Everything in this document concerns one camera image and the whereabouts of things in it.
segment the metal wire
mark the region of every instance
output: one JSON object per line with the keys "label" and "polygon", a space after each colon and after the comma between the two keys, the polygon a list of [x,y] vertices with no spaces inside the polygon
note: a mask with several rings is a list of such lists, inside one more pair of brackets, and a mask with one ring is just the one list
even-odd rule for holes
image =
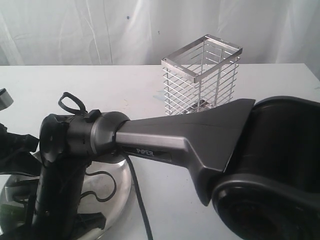
{"label": "metal wire", "polygon": [[[164,67],[164,96],[167,115],[200,112],[228,103],[232,99],[236,81],[236,69],[239,67],[239,53],[228,47],[226,42],[221,44],[206,40],[197,41],[192,48],[178,50],[174,55],[175,68]],[[217,64],[219,68],[211,71],[200,81],[192,82],[187,71],[195,76],[201,76],[210,71]]]}

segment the metal wire basket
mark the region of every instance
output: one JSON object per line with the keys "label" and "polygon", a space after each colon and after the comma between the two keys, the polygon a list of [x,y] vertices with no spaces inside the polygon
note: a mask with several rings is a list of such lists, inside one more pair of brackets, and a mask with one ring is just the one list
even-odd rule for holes
{"label": "metal wire basket", "polygon": [[232,99],[242,47],[205,35],[161,60],[167,115],[211,109]]}

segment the white tabletop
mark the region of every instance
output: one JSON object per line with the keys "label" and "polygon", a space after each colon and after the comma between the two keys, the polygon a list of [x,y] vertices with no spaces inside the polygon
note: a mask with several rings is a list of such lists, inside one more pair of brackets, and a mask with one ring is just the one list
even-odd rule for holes
{"label": "white tabletop", "polygon": [[[63,92],[80,98],[88,110],[120,111],[131,119],[164,116],[162,67],[0,66],[0,88],[14,99],[0,112],[9,132],[39,137],[41,122],[58,106]],[[234,98],[257,101],[288,95],[320,102],[320,81],[304,64],[242,64]],[[188,171],[165,163],[133,158],[155,240],[239,240],[219,219],[212,204],[203,206]],[[1,176],[0,187],[8,176]],[[147,239],[138,207],[101,239]]]}

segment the silver metal plate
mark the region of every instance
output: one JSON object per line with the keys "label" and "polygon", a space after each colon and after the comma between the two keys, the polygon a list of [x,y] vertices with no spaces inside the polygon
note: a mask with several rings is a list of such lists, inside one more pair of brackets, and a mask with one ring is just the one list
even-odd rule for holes
{"label": "silver metal plate", "polygon": [[[98,202],[93,195],[84,197],[79,205],[78,213],[102,213],[106,218],[105,228],[93,229],[91,232],[82,236],[81,240],[95,240],[101,237],[111,226],[117,224],[117,220],[120,218],[124,209],[132,207],[132,204],[127,204],[128,199],[132,198],[135,194],[134,187],[132,187],[132,176],[129,166],[126,161],[121,161],[117,164],[108,164],[101,162],[92,162],[87,168],[87,173],[94,173],[97,171],[106,171],[110,173],[117,184],[117,191],[113,198],[107,202]],[[4,188],[0,193],[0,231],[8,231],[14,229],[23,224],[23,205],[14,201],[7,201],[6,198],[6,186],[18,181],[24,181],[29,179],[36,179],[36,177],[27,177],[20,175],[11,175],[7,180]],[[111,194],[114,189],[113,180],[105,175],[99,174],[95,176],[85,176],[82,192],[95,191],[99,198],[106,198]],[[16,217],[7,217],[6,214],[15,215]]]}

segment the white fabric backdrop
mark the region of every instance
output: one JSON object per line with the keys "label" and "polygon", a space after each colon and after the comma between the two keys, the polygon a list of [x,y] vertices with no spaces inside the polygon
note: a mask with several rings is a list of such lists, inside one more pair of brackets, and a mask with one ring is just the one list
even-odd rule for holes
{"label": "white fabric backdrop", "polygon": [[320,78],[320,0],[0,0],[0,65],[140,65],[211,34]]}

